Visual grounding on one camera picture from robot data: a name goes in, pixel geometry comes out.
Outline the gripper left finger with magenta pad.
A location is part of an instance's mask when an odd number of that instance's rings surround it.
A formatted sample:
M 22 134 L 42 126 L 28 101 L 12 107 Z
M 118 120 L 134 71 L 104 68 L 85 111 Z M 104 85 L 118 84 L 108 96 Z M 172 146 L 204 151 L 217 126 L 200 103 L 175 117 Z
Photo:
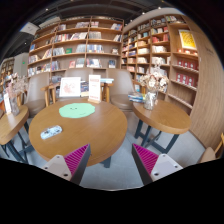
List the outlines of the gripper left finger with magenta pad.
M 90 155 L 91 148 L 87 144 L 70 152 L 66 156 L 54 156 L 42 169 L 79 185 Z

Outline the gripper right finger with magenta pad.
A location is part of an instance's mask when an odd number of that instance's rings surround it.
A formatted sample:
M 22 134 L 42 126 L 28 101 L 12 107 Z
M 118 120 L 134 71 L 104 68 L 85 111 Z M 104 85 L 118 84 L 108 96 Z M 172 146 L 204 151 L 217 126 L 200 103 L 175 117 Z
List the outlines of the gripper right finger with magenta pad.
M 137 144 L 132 144 L 132 155 L 144 185 L 182 169 L 182 166 L 167 154 L 157 155 Z

